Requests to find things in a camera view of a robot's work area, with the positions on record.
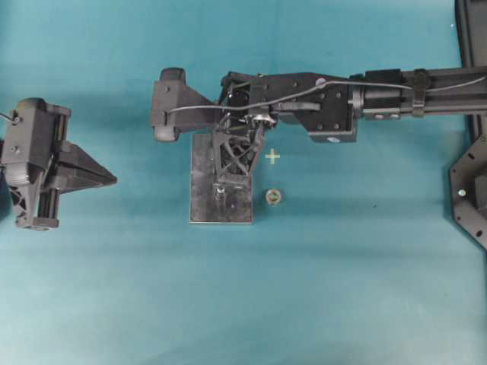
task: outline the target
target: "teal table surface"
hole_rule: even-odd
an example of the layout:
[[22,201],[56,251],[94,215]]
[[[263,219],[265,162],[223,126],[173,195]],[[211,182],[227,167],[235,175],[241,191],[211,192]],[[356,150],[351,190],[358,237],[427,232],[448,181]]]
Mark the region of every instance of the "teal table surface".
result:
[[487,363],[485,253],[450,218],[463,117],[342,145],[278,125],[250,226],[188,223],[191,135],[148,122],[165,67],[211,99],[228,71],[458,67],[454,23],[454,0],[2,0],[0,110],[72,109],[68,139],[119,182],[62,196],[48,233],[14,228],[2,186],[0,363]]

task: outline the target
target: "cable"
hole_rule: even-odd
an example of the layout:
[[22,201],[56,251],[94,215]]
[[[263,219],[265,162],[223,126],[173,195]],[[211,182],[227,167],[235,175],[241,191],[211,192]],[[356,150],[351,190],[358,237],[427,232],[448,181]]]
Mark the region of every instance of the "cable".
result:
[[443,90],[451,90],[451,89],[457,89],[458,87],[465,87],[465,86],[470,86],[474,84],[478,84],[479,82],[484,81],[487,79],[487,76],[482,76],[481,78],[477,78],[472,81],[464,82],[462,84],[456,84],[456,85],[451,85],[451,86],[445,86],[445,87],[436,87],[435,89],[427,89],[427,93],[433,93],[435,91],[443,91]]
[[375,82],[361,82],[361,81],[346,81],[346,80],[332,80],[332,81],[324,81],[322,84],[318,84],[313,86],[310,89],[301,91],[296,94],[291,94],[285,97],[280,97],[278,99],[270,100],[270,101],[263,101],[261,103],[254,103],[249,104],[246,106],[223,106],[223,105],[191,105],[191,106],[180,106],[179,108],[175,108],[169,111],[168,114],[172,114],[175,112],[181,112],[183,110],[195,110],[195,109],[217,109],[217,110],[230,110],[235,112],[241,112],[244,110],[248,110],[251,108],[258,108],[261,106],[269,106],[276,103],[281,103],[282,101],[303,97],[305,95],[311,94],[314,91],[322,90],[328,85],[333,84],[344,84],[344,85],[362,85],[362,86],[381,86],[381,87],[393,87],[393,88],[402,88],[406,90],[412,90],[412,87],[400,84],[381,84]]
[[14,121],[11,117],[6,116],[4,113],[0,113],[0,117],[2,117],[3,119],[5,119],[8,122],[13,122]]
[[[428,89],[426,91],[429,92],[429,93],[432,93],[432,92],[435,92],[435,91],[451,90],[451,89],[455,89],[455,88],[458,88],[458,87],[465,87],[465,86],[470,86],[470,85],[473,85],[473,84],[477,84],[477,83],[479,83],[481,81],[484,81],[485,79],[487,79],[487,76],[483,76],[483,77],[478,78],[476,80],[468,81],[468,82],[465,82],[465,83],[462,83],[462,84],[454,84],[454,85],[446,86],[446,87],[437,87],[437,88],[433,88],[433,89]],[[324,81],[321,84],[318,84],[316,86],[313,86],[310,89],[301,91],[301,92],[296,93],[296,94],[291,94],[291,95],[288,95],[288,96],[285,96],[285,97],[280,97],[278,99],[274,99],[274,100],[270,100],[270,101],[263,101],[261,103],[254,103],[254,104],[249,104],[249,105],[246,105],[246,106],[223,106],[223,105],[192,105],[192,106],[180,106],[179,108],[174,108],[174,109],[170,110],[168,114],[172,114],[172,113],[175,113],[175,112],[181,112],[183,110],[195,110],[195,109],[217,109],[217,110],[230,110],[230,111],[240,112],[240,111],[244,111],[244,110],[248,110],[248,109],[252,109],[252,108],[258,108],[258,107],[261,107],[261,106],[269,106],[269,105],[272,105],[272,104],[281,103],[282,101],[286,101],[286,100],[290,100],[290,99],[294,99],[294,98],[303,97],[303,96],[308,95],[308,94],[311,94],[311,93],[313,93],[315,91],[322,90],[322,89],[324,89],[325,87],[327,87],[329,85],[335,85],[335,84],[337,84],[337,85],[357,85],[357,86],[391,87],[391,88],[403,89],[403,90],[414,90],[413,87],[408,86],[408,85],[403,85],[403,84],[386,84],[386,83],[380,83],[380,82],[331,80],[331,81]]]

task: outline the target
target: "metal base plate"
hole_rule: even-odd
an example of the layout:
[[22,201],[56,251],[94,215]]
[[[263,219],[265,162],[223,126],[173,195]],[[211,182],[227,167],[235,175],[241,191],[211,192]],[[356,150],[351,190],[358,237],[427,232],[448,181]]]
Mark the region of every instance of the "metal base plate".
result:
[[481,135],[450,168],[454,220],[487,249],[487,219],[477,211],[474,179],[487,165],[487,137]]
[[217,193],[217,186],[212,135],[193,135],[189,222],[252,223],[252,179],[243,187],[226,184],[223,194]]

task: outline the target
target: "small nut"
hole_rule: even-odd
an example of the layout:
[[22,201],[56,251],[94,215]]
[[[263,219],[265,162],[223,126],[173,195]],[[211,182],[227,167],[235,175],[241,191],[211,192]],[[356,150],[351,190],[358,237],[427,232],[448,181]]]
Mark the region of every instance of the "small nut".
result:
[[277,205],[282,200],[282,194],[277,189],[270,189],[266,193],[266,201],[269,205]]

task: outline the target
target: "black mounting plate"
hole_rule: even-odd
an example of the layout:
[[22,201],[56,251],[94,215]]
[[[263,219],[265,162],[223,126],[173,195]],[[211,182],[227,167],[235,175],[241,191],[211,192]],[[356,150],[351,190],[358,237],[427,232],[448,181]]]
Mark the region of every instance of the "black mounting plate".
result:
[[487,219],[477,210],[475,178],[487,164],[487,136],[481,135],[450,168],[454,220],[487,249]]

